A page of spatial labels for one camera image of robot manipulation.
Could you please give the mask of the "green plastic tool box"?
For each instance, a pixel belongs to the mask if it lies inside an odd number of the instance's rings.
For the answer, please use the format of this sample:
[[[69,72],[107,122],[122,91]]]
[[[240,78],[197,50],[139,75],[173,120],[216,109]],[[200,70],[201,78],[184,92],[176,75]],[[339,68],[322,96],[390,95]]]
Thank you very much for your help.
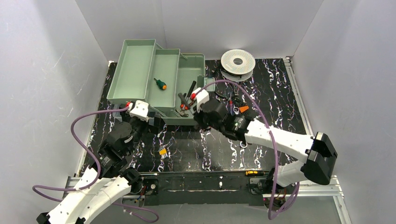
[[[155,39],[124,40],[107,100],[114,105],[144,101],[150,111],[161,114],[165,124],[194,126],[190,112],[186,111],[186,118],[176,112],[181,103],[177,95],[188,92],[192,81],[197,82],[194,90],[214,81],[205,74],[202,53],[164,49]],[[154,78],[165,82],[167,89],[160,90]]]

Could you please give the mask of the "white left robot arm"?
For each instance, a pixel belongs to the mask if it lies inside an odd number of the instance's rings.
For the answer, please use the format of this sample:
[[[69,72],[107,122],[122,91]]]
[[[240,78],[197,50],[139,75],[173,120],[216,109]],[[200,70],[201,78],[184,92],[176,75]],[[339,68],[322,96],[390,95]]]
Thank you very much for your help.
[[[137,201],[145,194],[157,194],[157,180],[146,180],[134,168],[126,168],[131,155],[149,126],[149,103],[137,100],[116,109],[124,121],[116,121],[101,143],[94,164],[87,167],[73,188],[65,189],[64,199],[51,211],[41,213],[39,224],[89,224],[101,212],[125,195]]]

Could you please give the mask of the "yellow hex key set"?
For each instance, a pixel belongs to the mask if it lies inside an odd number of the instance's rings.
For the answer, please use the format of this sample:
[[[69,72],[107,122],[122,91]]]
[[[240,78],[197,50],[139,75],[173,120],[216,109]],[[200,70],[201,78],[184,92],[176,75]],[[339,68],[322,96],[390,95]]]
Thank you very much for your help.
[[[162,147],[158,151],[159,155],[161,156],[162,159],[165,159],[169,156],[168,151],[165,147]]]

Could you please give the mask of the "yellow black screwdriver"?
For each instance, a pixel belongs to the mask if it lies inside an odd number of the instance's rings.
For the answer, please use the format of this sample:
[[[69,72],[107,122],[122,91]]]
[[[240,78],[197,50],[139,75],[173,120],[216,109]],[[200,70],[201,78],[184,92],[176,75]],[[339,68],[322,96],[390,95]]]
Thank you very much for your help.
[[[246,170],[245,176],[264,176],[265,172],[262,170]]]

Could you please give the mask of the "orange black hex key holder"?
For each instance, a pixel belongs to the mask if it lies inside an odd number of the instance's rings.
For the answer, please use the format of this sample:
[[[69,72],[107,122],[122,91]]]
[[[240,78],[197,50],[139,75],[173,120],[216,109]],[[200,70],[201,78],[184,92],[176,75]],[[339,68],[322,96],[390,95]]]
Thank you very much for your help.
[[[245,116],[248,116],[250,114],[250,107],[246,103],[235,104],[234,112],[236,114],[243,114]]]

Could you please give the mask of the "black marbled table mat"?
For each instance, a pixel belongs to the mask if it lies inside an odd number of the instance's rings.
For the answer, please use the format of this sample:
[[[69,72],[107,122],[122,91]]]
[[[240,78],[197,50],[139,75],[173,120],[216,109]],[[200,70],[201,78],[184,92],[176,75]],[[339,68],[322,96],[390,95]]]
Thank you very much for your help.
[[[283,59],[257,59],[253,76],[242,86],[262,109],[270,125],[308,134],[310,129],[300,111],[289,74],[290,66]],[[169,154],[165,159],[158,153],[162,147]],[[158,131],[148,132],[141,138],[127,161],[140,172],[270,170],[274,165],[274,152],[257,145],[240,148],[239,142],[215,130],[161,123]]]

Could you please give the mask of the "silver combination wrench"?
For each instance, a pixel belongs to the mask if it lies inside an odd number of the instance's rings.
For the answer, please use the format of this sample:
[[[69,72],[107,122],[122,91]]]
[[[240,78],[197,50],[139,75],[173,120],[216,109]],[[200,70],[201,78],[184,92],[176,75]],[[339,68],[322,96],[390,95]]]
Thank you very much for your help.
[[[247,148],[247,146],[248,146],[247,143],[243,141],[240,142],[240,148]]]

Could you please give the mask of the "green handled screwdriver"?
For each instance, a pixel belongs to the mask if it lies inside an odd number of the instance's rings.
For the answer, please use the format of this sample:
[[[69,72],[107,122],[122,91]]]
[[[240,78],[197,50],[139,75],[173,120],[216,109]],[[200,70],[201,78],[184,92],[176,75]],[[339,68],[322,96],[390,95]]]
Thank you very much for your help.
[[[157,85],[157,87],[160,90],[166,90],[167,89],[167,85],[165,82],[161,81],[160,79],[156,79],[154,78],[155,84]]]

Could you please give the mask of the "blue handled screwdriver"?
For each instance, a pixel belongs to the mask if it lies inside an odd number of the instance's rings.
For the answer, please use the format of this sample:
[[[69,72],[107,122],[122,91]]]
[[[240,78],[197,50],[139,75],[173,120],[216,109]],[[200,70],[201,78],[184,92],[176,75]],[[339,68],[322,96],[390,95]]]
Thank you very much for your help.
[[[230,114],[233,115],[234,112],[233,112],[233,102],[232,102],[232,98],[229,97],[228,101],[229,101],[229,111],[230,111]]]

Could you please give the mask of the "small black hammer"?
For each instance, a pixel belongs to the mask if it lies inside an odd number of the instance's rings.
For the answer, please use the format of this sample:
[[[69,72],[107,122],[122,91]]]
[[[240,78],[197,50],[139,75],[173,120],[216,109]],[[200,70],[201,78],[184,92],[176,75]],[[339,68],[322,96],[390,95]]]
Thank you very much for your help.
[[[178,97],[181,99],[180,109],[182,111],[189,110],[190,105],[188,103],[187,93],[178,93]]]

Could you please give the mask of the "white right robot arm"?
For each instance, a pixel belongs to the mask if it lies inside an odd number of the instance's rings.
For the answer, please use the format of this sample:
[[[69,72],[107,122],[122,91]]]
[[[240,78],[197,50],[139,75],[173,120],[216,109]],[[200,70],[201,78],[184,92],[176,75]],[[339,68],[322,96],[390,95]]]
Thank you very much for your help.
[[[286,187],[295,182],[309,180],[316,184],[328,185],[338,154],[325,133],[316,136],[288,132],[246,117],[229,114],[226,106],[215,99],[201,100],[194,107],[194,119],[199,126],[214,128],[231,140],[247,144],[257,144],[286,153],[295,162],[278,166],[278,172],[271,171],[269,182]]]

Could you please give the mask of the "white filament spool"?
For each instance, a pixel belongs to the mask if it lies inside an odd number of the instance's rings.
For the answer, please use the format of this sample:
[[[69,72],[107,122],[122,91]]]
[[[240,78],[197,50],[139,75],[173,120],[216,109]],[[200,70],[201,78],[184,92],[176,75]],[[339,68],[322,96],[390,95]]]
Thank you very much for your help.
[[[243,82],[252,77],[255,66],[253,55],[242,49],[231,49],[220,59],[222,76],[234,82]]]

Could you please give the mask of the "red needle nose pliers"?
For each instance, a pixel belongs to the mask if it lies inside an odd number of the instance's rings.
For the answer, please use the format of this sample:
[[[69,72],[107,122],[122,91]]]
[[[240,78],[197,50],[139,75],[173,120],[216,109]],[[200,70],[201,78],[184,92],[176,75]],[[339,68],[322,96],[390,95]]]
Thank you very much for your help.
[[[192,93],[190,96],[184,96],[182,93],[179,93],[178,96],[181,99],[181,110],[190,110],[191,106],[193,106],[195,103],[196,94]]]

